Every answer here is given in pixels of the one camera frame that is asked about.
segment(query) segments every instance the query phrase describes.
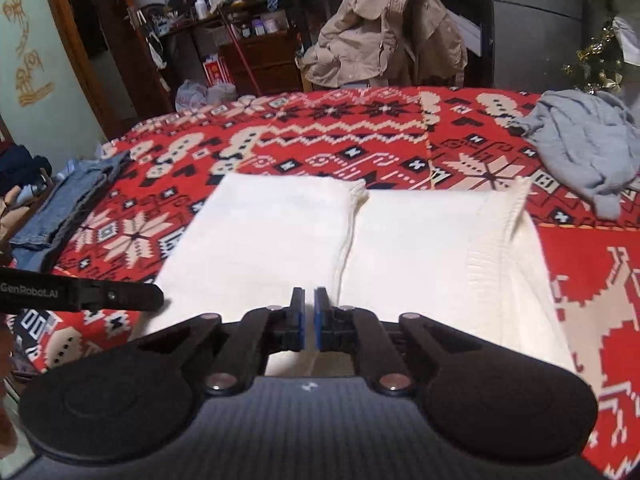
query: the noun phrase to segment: wooden cabinet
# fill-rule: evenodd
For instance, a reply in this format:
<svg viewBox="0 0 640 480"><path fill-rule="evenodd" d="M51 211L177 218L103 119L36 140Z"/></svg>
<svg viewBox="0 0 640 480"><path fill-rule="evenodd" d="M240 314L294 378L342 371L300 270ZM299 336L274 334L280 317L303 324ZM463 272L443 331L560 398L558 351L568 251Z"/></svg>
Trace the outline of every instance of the wooden cabinet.
<svg viewBox="0 0 640 480"><path fill-rule="evenodd" d="M294 61L297 42L293 30L279 30L239 40L239 43L264 94L302 91L300 70ZM221 46L220 54L225 58L238 95L255 94L251 78L233 44Z"/></svg>

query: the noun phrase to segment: folded white cloth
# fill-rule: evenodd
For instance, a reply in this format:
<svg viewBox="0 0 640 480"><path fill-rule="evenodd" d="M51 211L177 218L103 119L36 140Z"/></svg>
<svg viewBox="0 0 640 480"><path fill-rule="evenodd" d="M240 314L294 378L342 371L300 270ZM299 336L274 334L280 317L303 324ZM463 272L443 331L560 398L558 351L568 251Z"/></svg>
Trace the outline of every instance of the folded white cloth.
<svg viewBox="0 0 640 480"><path fill-rule="evenodd" d="M524 211L529 187L517 180L504 192L370 191L356 216L340 304L386 321L418 312L575 371Z"/></svg>
<svg viewBox="0 0 640 480"><path fill-rule="evenodd" d="M317 286L336 300L356 204L365 193L364 181L228 174L156 280L168 307L138 332L206 312L238 321L254 308L288 305L296 286L306 290L309 309ZM313 323L311 311L307 320ZM315 356L281 352L271 356L267 372L308 374Z"/></svg>

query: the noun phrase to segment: white bottle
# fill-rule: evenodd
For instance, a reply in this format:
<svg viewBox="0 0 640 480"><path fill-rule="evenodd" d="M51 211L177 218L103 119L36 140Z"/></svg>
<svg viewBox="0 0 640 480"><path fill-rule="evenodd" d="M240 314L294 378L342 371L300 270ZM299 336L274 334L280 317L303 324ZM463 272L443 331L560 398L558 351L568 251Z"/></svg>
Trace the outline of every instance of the white bottle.
<svg viewBox="0 0 640 480"><path fill-rule="evenodd" d="M196 0L194 6L199 20L204 20L209 16L209 9L207 9L207 3L204 0Z"/></svg>

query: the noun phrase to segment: snowflake pattern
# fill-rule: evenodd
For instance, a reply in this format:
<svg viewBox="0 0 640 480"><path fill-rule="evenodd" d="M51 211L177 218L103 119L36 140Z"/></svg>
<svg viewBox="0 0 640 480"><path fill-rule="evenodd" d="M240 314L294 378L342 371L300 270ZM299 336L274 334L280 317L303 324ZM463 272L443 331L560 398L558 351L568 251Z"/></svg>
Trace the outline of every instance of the snowflake pattern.
<svg viewBox="0 0 640 480"><path fill-rule="evenodd" d="M449 189L474 189L476 191L503 191L511 187L511 183L524 166L511 164L504 155L485 164L472 156L460 153L460 160L444 162L446 166L466 175L463 180Z"/></svg>
<svg viewBox="0 0 640 480"><path fill-rule="evenodd" d="M270 112L269 114L265 114L265 118L274 119L281 123L287 123L291 119L300 118L301 111L302 108L299 106L290 106L289 108L278 110L276 113Z"/></svg>
<svg viewBox="0 0 640 480"><path fill-rule="evenodd" d="M76 244L76 253L79 253L85 245L94 243L95 230L111 221L111 218L109 218L110 211L111 209L106 209L98 214L93 211L89 213L89 216L82 222L78 231L71 237L71 241Z"/></svg>
<svg viewBox="0 0 640 480"><path fill-rule="evenodd" d="M252 116L253 114L265 112L265 104L271 99L271 96L250 98L249 96L242 96L238 101L232 103L233 108L226 113L227 117L235 117L239 114L246 114Z"/></svg>
<svg viewBox="0 0 640 480"><path fill-rule="evenodd" d="M140 258L151 258L154 255L151 239L168 229L173 224L165 222L169 213L151 220L146 219L144 211L138 211L132 219L122 221L122 235L104 246L109 252L106 262L124 254L127 268L132 269Z"/></svg>
<svg viewBox="0 0 640 480"><path fill-rule="evenodd" d="M314 119L324 119L327 117L331 117L332 119L341 119L344 115L353 115L350 108L353 108L353 105L321 105L314 109L311 113L311 117Z"/></svg>
<svg viewBox="0 0 640 480"><path fill-rule="evenodd" d="M99 244L106 242L108 239L113 238L118 234L118 221L113 222L101 227L97 231L97 241Z"/></svg>
<svg viewBox="0 0 640 480"><path fill-rule="evenodd" d="M369 117L380 117L380 115L388 115L391 117L398 118L400 114L409 113L404 109L406 105L402 104L400 101L391 101L388 103L381 103L380 101L372 101L370 104L365 105L365 113L369 115Z"/></svg>

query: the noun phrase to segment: gray cloth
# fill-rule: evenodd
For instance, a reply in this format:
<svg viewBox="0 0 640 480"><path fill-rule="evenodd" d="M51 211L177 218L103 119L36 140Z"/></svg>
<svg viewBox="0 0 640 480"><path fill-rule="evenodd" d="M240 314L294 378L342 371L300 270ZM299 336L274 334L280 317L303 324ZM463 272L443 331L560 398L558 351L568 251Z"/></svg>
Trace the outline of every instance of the gray cloth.
<svg viewBox="0 0 640 480"><path fill-rule="evenodd" d="M622 101L607 92L546 92L515 125L551 175L593 201L598 218L618 218L620 192L640 167L640 129Z"/></svg>

